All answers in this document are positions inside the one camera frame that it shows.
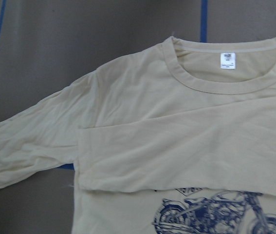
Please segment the cream long-sleeve printed shirt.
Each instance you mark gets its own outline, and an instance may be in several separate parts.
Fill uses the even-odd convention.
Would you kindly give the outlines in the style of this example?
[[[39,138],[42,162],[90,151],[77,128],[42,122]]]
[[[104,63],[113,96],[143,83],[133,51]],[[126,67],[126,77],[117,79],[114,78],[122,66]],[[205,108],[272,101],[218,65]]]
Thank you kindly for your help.
[[[0,122],[0,189],[73,164],[74,234],[276,234],[276,38],[167,38]]]

